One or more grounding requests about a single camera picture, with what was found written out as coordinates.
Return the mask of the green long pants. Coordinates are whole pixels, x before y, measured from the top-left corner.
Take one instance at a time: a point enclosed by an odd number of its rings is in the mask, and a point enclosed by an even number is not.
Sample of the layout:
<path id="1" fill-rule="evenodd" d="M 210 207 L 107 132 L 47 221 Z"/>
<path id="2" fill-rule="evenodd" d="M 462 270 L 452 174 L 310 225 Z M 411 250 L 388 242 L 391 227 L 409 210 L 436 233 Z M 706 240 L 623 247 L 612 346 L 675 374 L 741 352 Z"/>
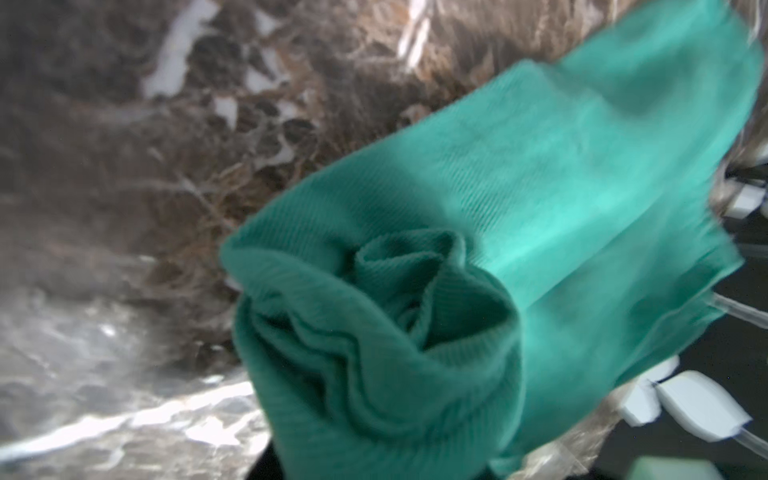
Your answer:
<path id="1" fill-rule="evenodd" d="M 763 62 L 728 3 L 649 1 L 247 220 L 220 259 L 283 477 L 503 479 L 694 342 Z"/>

